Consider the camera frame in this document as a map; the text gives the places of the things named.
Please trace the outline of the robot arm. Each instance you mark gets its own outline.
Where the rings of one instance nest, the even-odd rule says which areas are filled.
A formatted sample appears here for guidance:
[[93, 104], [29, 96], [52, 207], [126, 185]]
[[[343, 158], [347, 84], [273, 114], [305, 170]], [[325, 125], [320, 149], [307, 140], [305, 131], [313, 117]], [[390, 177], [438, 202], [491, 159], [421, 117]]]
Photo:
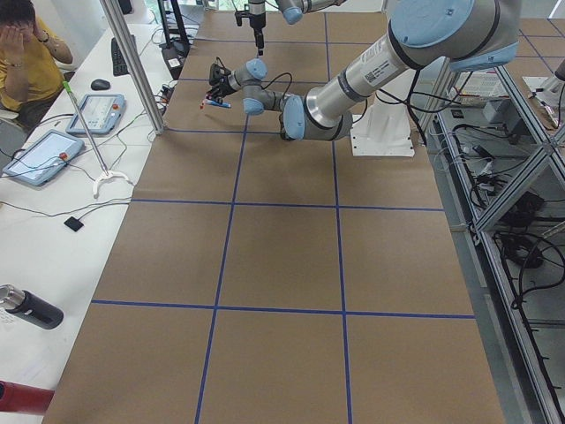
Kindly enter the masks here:
[[270, 91], [258, 58], [231, 71], [212, 64], [206, 98], [216, 103], [242, 92], [244, 111], [281, 112], [286, 140], [339, 140], [353, 126], [351, 108], [405, 71], [447, 57], [452, 72], [472, 72], [511, 62], [518, 49], [519, 1], [401, 1], [387, 32], [325, 86], [306, 95]]
[[[253, 32], [255, 46], [258, 56], [264, 53], [265, 42], [263, 29], [267, 25], [266, 2], [261, 0], [248, 1], [243, 11], [239, 12], [237, 24], [242, 26], [242, 19], [249, 19], [249, 25]], [[275, 1], [276, 8], [282, 14], [285, 21], [294, 25], [298, 23], [305, 14], [314, 11], [321, 11], [332, 6], [341, 6], [344, 1], [341, 0], [282, 0]]]

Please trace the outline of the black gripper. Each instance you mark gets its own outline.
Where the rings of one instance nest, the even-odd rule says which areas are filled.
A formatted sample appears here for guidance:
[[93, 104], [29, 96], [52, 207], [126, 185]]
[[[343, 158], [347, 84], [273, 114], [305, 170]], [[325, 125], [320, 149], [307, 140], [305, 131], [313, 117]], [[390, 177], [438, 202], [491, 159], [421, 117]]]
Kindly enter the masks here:
[[262, 29], [266, 26], [266, 7], [264, 2], [250, 2], [250, 26], [254, 29], [255, 45], [258, 56], [263, 56], [265, 42]]
[[211, 101], [223, 102], [223, 98], [234, 93], [230, 84], [231, 73], [218, 73], [214, 76], [214, 88], [206, 93], [206, 98]]

